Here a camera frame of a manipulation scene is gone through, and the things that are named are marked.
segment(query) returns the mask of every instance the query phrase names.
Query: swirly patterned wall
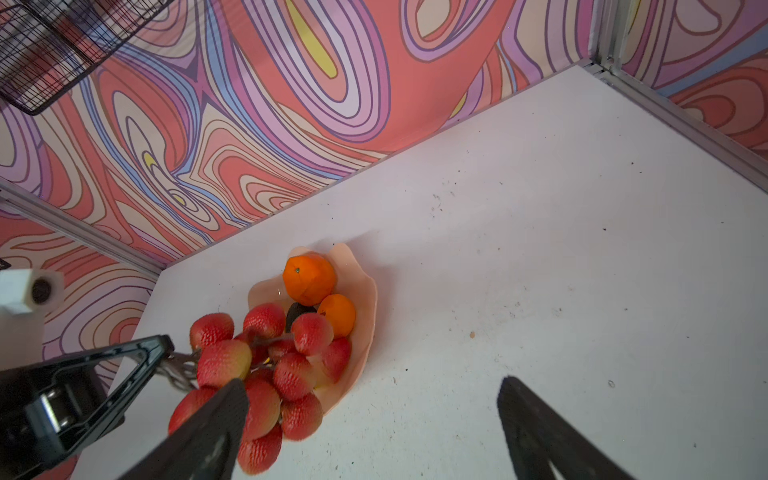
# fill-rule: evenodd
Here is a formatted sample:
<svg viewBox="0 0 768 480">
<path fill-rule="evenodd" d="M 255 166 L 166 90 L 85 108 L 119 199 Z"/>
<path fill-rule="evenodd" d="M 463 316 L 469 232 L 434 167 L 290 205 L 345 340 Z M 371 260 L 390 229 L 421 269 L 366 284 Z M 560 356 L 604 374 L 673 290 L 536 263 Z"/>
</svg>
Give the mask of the swirly patterned wall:
<svg viewBox="0 0 768 480">
<path fill-rule="evenodd" d="M 768 2 L 632 6 L 624 71 L 768 160 Z"/>
<path fill-rule="evenodd" d="M 588 56 L 593 0 L 176 0 L 0 176 L 164 263 Z"/>
<path fill-rule="evenodd" d="M 64 274 L 64 300 L 45 317 L 45 360 L 127 342 L 154 288 L 145 274 L 2 209 L 0 258 L 12 268 Z M 103 362 L 97 374 L 109 387 L 117 370 L 117 363 Z"/>
</svg>

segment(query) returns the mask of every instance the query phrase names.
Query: black wire rack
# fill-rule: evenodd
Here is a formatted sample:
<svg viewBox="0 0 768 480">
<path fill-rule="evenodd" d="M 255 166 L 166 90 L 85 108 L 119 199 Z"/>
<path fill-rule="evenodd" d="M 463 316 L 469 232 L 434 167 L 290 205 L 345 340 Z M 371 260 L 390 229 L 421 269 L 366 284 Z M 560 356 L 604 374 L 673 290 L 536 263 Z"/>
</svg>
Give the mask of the black wire rack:
<svg viewBox="0 0 768 480">
<path fill-rule="evenodd" d="M 51 106 L 173 0 L 0 0 L 0 97 Z"/>
</svg>

